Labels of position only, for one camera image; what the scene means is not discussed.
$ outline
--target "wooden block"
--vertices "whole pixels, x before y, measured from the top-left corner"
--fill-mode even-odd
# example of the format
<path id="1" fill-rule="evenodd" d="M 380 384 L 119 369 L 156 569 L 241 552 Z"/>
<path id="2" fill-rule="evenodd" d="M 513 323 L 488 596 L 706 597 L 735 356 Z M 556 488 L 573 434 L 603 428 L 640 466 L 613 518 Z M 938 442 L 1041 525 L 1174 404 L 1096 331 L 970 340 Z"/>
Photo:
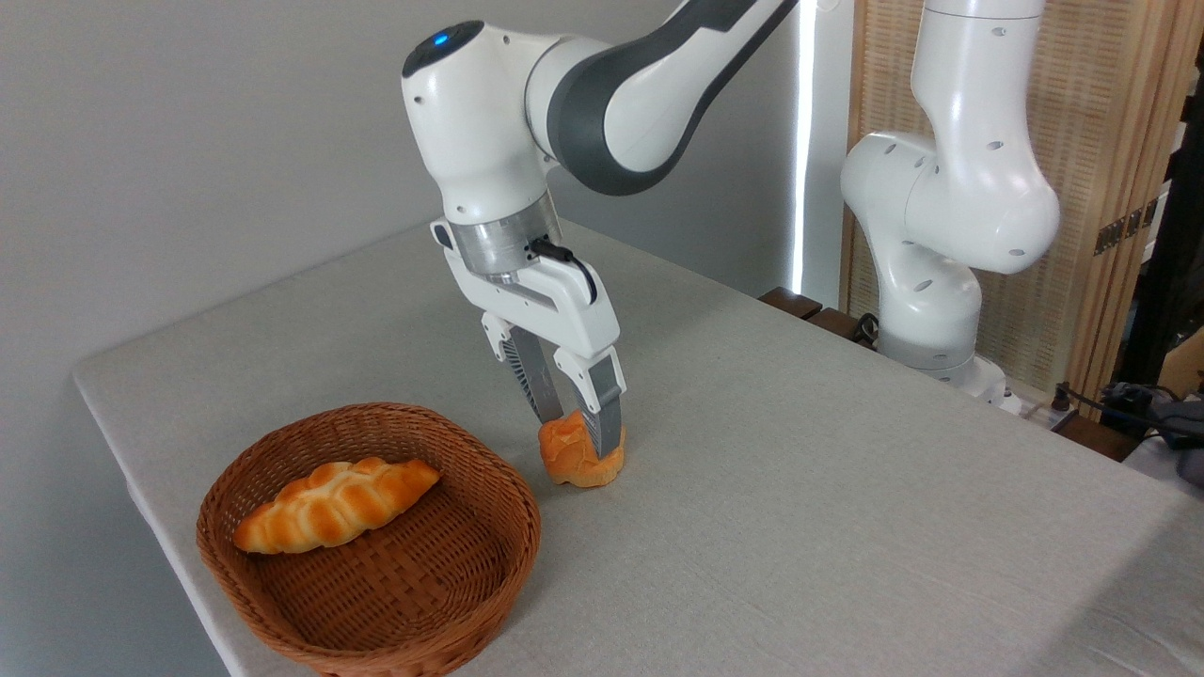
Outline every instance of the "wooden block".
<path id="1" fill-rule="evenodd" d="M 786 311 L 799 319 L 807 319 L 820 312 L 824 307 L 819 301 L 813 301 L 807 296 L 795 294 L 785 287 L 778 287 L 777 289 L 767 292 L 759 300 L 765 304 L 769 304 L 779 311 Z"/>
<path id="2" fill-rule="evenodd" d="M 844 314 L 836 308 L 824 308 L 807 318 L 807 322 L 850 341 L 857 331 L 857 318 Z"/>
<path id="3" fill-rule="evenodd" d="M 1064 419 L 1057 429 L 1057 434 L 1117 463 L 1128 458 L 1133 453 L 1133 449 L 1141 443 L 1138 438 L 1129 437 L 1106 425 L 1100 425 L 1094 420 L 1076 414 L 1072 414 Z"/>

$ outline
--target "basket rim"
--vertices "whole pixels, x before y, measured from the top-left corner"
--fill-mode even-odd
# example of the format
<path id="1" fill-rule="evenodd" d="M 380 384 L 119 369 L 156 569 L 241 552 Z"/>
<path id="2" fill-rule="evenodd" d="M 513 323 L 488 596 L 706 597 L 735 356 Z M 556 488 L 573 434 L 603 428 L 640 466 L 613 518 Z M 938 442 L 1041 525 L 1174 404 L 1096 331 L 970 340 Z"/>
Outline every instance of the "basket rim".
<path id="1" fill-rule="evenodd" d="M 306 641 L 300 632 L 291 626 L 293 624 L 287 622 L 287 619 L 282 620 L 285 620 L 285 624 L 290 630 L 293 630 L 289 634 L 281 632 L 278 624 L 266 623 L 264 620 L 265 618 L 275 614 L 265 613 L 266 610 L 262 605 L 255 601 L 254 595 L 249 594 L 250 590 L 248 587 L 244 585 L 241 579 L 232 576 L 231 567 L 229 566 L 226 558 L 223 557 L 217 548 L 218 529 L 213 523 L 216 516 L 212 514 L 213 511 L 209 508 L 212 505 L 228 496 L 229 491 L 234 489 L 231 483 L 222 481 L 228 476 L 238 472 L 241 466 L 250 463 L 256 457 L 256 449 L 259 449 L 262 445 L 278 436 L 288 435 L 295 428 L 309 424 L 314 419 L 372 410 L 417 413 L 431 419 L 432 423 L 437 423 L 454 435 L 464 438 L 470 447 L 472 447 L 476 452 L 482 453 L 482 458 L 489 463 L 501 478 L 504 478 L 506 482 L 515 489 L 523 506 L 523 516 L 532 526 L 531 531 L 533 537 L 524 542 L 521 547 L 514 552 L 512 557 L 513 565 L 506 567 L 506 573 L 501 584 L 494 589 L 488 597 L 482 600 L 482 602 L 478 604 L 472 611 L 443 625 L 437 634 L 413 637 L 389 647 L 377 647 L 373 649 L 337 649 Z M 519 475 L 512 465 L 498 457 L 492 449 L 486 447 L 471 432 L 438 412 L 420 405 L 384 401 L 352 404 L 335 407 L 309 414 L 267 432 L 240 453 L 238 457 L 218 476 L 218 478 L 214 479 L 213 485 L 209 488 L 209 491 L 206 493 L 206 496 L 201 502 L 201 510 L 196 524 L 196 543 L 201 553 L 201 559 L 205 561 L 206 566 L 214 575 L 214 577 L 218 578 L 219 585 L 223 591 L 226 593 L 226 596 L 230 597 L 230 601 L 235 602 L 234 606 L 240 616 L 244 617 L 243 622 L 247 626 L 256 637 L 260 638 L 260 641 L 268 644 L 273 650 L 306 664 L 312 663 L 315 659 L 323 661 L 355 660 L 356 663 L 377 663 L 396 654 L 406 654 L 409 660 L 413 660 L 414 657 L 445 653 L 448 649 L 453 648 L 453 646 L 460 643 L 466 635 L 472 634 L 472 630 L 479 630 L 484 625 L 483 620 L 495 613 L 495 608 L 500 599 L 509 597 L 509 604 L 513 605 L 513 600 L 517 599 L 521 588 L 526 584 L 526 579 L 530 577 L 531 570 L 535 565 L 535 559 L 539 549 L 539 536 L 541 517 L 538 504 L 531 493 L 531 488 L 526 484 L 526 481 L 523 479 L 523 476 Z M 255 622 L 249 622 L 246 616 L 250 616 Z M 356 669 L 362 667 L 362 665 L 356 665 Z"/>

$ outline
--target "wicker basket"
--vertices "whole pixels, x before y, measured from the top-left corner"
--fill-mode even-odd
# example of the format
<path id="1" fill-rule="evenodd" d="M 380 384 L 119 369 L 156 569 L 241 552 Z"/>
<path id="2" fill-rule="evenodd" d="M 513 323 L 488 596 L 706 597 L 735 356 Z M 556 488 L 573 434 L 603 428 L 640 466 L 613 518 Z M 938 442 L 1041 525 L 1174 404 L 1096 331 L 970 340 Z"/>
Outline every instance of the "wicker basket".
<path id="1" fill-rule="evenodd" d="M 419 458 L 443 477 L 388 525 L 337 548 L 247 554 L 238 522 L 320 464 Z M 501 630 L 539 547 L 531 489 L 442 416 L 353 405 L 268 434 L 209 489 L 201 559 L 250 630 L 323 675 L 426 677 L 464 665 Z"/>

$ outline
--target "white wall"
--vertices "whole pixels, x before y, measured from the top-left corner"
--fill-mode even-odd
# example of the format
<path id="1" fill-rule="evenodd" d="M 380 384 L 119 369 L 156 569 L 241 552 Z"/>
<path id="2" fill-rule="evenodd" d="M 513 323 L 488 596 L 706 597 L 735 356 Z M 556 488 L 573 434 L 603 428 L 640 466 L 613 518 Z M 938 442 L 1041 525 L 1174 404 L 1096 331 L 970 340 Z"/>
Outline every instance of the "white wall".
<path id="1" fill-rule="evenodd" d="M 223 672 L 76 361 L 436 216 L 397 77 L 437 28 L 618 42 L 675 5 L 0 0 L 0 676 Z M 779 30 L 662 186 L 554 177 L 562 214 L 748 293 L 784 283 L 793 64 Z"/>

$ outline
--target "croissant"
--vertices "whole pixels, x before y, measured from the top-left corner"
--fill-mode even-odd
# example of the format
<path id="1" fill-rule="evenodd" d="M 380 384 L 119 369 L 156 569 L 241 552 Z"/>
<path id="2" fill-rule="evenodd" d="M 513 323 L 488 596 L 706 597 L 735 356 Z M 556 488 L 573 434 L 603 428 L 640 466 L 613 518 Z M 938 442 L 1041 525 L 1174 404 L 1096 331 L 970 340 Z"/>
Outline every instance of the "croissant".
<path id="1" fill-rule="evenodd" d="M 439 472 L 420 460 L 389 464 L 366 458 L 327 463 L 290 482 L 234 531 L 234 544 L 253 553 L 303 553 L 341 546 L 405 512 L 435 485 Z"/>
<path id="2" fill-rule="evenodd" d="M 622 428 L 619 446 L 598 460 L 585 429 L 585 418 L 578 410 L 539 428 L 539 455 L 548 476 L 556 484 L 568 482 L 574 487 L 602 487 L 613 482 L 622 470 L 626 438 L 627 429 Z"/>

